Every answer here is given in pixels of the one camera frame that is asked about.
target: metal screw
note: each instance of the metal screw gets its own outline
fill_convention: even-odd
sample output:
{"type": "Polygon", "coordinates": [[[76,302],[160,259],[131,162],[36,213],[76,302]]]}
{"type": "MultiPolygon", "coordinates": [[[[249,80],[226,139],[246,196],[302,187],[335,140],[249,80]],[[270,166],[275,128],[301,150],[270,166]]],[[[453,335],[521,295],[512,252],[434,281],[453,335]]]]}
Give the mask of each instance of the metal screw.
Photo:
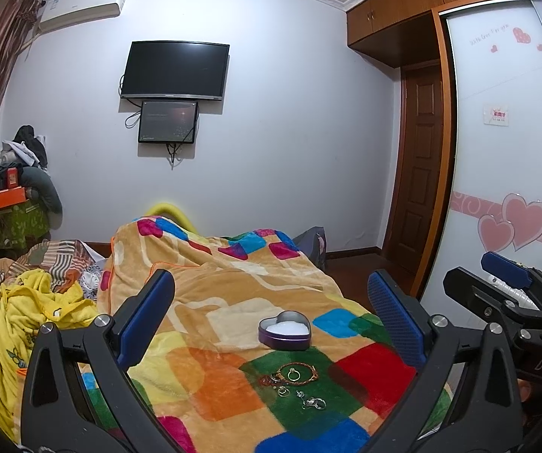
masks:
{"type": "Polygon", "coordinates": [[[98,315],[94,318],[94,324],[97,327],[105,327],[111,322],[111,317],[107,314],[98,315]]]}
{"type": "Polygon", "coordinates": [[[54,329],[54,323],[46,322],[45,324],[40,325],[40,332],[43,334],[51,333],[54,329]]]}
{"type": "Polygon", "coordinates": [[[502,326],[500,324],[495,323],[495,322],[491,322],[489,324],[489,330],[493,334],[501,334],[502,333],[502,326]]]}
{"type": "Polygon", "coordinates": [[[446,327],[448,323],[449,320],[442,315],[435,315],[432,317],[432,324],[436,327],[446,327]]]}

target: pink stripe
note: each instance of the pink stripe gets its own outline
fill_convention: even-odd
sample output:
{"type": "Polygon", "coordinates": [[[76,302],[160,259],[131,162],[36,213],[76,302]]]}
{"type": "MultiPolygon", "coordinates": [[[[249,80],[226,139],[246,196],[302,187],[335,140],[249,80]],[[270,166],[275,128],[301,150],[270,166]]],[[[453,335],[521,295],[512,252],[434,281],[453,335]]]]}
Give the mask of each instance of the pink stripe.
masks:
{"type": "MultiPolygon", "coordinates": [[[[451,193],[449,209],[457,211],[458,213],[467,214],[468,216],[473,216],[477,219],[486,214],[490,214],[496,219],[496,222],[499,223],[502,221],[501,204],[469,196],[468,194],[457,193],[455,191],[451,193]]],[[[539,237],[537,241],[542,242],[542,236],[539,237]]]]}

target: heart-shaped box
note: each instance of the heart-shaped box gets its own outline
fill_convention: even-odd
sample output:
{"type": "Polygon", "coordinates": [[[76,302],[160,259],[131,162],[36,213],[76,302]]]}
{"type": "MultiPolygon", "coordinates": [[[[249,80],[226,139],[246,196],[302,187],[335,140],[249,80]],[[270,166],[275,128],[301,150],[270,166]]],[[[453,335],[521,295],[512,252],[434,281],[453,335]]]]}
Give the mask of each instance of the heart-shaped box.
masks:
{"type": "Polygon", "coordinates": [[[258,324],[258,340],[264,345],[278,351],[304,351],[311,345],[311,322],[298,311],[286,310],[272,318],[261,320],[258,324]],[[267,327],[279,322],[298,322],[309,329],[307,335],[284,335],[269,332],[267,327]]]}

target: air conditioner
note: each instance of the air conditioner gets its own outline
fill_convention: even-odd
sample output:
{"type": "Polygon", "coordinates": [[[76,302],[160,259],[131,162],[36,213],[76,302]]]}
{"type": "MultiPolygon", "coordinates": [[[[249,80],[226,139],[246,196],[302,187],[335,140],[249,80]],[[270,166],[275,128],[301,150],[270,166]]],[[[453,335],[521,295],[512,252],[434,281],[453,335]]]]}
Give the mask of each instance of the air conditioner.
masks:
{"type": "Polygon", "coordinates": [[[126,0],[49,0],[46,2],[40,31],[50,32],[69,25],[117,17],[126,0]]]}

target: gray pillow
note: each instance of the gray pillow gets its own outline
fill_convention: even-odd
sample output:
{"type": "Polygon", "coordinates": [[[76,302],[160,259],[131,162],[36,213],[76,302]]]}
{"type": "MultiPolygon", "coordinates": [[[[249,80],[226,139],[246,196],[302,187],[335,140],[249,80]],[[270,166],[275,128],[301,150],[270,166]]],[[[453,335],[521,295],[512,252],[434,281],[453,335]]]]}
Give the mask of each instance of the gray pillow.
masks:
{"type": "Polygon", "coordinates": [[[61,200],[54,188],[48,174],[36,166],[25,166],[19,173],[19,184],[23,187],[33,187],[39,194],[42,202],[51,213],[63,213],[61,200]]]}

